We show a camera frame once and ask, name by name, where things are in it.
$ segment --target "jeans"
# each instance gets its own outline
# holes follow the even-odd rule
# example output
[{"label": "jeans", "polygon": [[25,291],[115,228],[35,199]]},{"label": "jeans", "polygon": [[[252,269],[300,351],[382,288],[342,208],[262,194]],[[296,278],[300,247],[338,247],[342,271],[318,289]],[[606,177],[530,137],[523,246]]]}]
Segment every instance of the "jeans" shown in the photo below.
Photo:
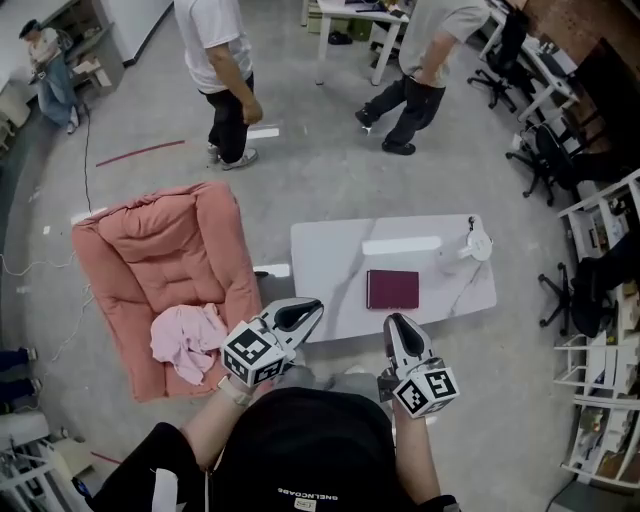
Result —
[{"label": "jeans", "polygon": [[365,108],[372,120],[377,121],[380,116],[406,101],[396,127],[385,139],[386,143],[404,146],[413,139],[418,130],[431,124],[440,107],[444,91],[444,87],[422,85],[405,75],[373,98]]},{"label": "jeans", "polygon": [[37,82],[40,110],[58,126],[65,128],[77,99],[64,55],[60,54],[49,62],[45,72],[47,76],[44,80]]},{"label": "jeans", "polygon": [[309,368],[294,366],[275,381],[273,389],[284,388],[318,389],[360,395],[378,404],[387,417],[391,418],[391,408],[387,404],[380,403],[378,380],[371,373],[340,373],[331,377],[326,383],[320,384]]},{"label": "jeans", "polygon": [[[247,85],[253,91],[253,75],[247,79]],[[209,142],[220,150],[223,162],[237,162],[244,154],[249,129],[249,126],[244,124],[242,103],[228,89],[204,95],[209,104],[216,109],[213,127],[209,132]]]},{"label": "jeans", "polygon": [[[23,348],[16,351],[0,352],[0,372],[4,372],[14,366],[26,365],[29,362],[27,351]],[[14,380],[12,382],[0,382],[0,402],[9,403],[23,396],[31,396],[35,389],[29,379]]]}]

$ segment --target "red book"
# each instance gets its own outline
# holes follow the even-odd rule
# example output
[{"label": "red book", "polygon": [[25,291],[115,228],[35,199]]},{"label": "red book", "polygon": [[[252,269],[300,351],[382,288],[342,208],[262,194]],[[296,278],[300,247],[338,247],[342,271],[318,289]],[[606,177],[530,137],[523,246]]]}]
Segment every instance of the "red book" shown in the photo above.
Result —
[{"label": "red book", "polygon": [[367,309],[417,309],[419,305],[418,272],[367,271]]}]

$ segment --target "pink cloth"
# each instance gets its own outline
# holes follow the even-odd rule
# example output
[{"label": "pink cloth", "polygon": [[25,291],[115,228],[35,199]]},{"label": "pink cloth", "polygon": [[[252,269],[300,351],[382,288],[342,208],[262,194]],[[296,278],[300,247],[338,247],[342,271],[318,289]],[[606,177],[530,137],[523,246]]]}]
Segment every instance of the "pink cloth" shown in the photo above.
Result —
[{"label": "pink cloth", "polygon": [[228,373],[220,359],[203,385],[189,384],[153,358],[151,323],[172,306],[214,303],[232,330],[262,310],[229,186],[200,183],[139,197],[76,224],[71,239],[134,398],[214,391]]},{"label": "pink cloth", "polygon": [[187,382],[200,386],[204,372],[216,360],[211,353],[227,337],[227,327],[218,316],[215,304],[174,306],[160,313],[151,324],[153,357],[171,363]]}]

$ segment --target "gray t-shirt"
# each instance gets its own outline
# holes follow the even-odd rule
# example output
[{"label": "gray t-shirt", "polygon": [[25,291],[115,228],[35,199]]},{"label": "gray t-shirt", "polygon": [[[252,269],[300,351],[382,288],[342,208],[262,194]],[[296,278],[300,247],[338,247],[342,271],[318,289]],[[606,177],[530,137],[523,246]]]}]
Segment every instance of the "gray t-shirt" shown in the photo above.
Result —
[{"label": "gray t-shirt", "polygon": [[[400,67],[414,76],[422,69],[422,58],[437,32],[446,31],[464,43],[487,22],[489,8],[485,0],[416,0],[411,22],[400,48]],[[447,62],[436,75],[436,87],[446,87]]]}]

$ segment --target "black shoe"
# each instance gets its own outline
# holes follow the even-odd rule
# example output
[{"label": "black shoe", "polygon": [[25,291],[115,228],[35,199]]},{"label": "black shoe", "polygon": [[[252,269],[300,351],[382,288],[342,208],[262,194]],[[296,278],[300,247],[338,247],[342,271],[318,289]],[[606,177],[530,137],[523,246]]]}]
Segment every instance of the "black shoe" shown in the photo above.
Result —
[{"label": "black shoe", "polygon": [[371,128],[373,126],[373,123],[377,121],[377,119],[374,119],[374,117],[369,114],[369,112],[367,112],[366,108],[363,108],[362,110],[358,110],[356,112],[356,119],[360,121],[362,123],[362,126],[364,126],[365,128]]},{"label": "black shoe", "polygon": [[394,144],[393,142],[384,141],[382,143],[382,151],[386,153],[394,153],[396,155],[413,155],[416,152],[416,147],[413,144]]}]

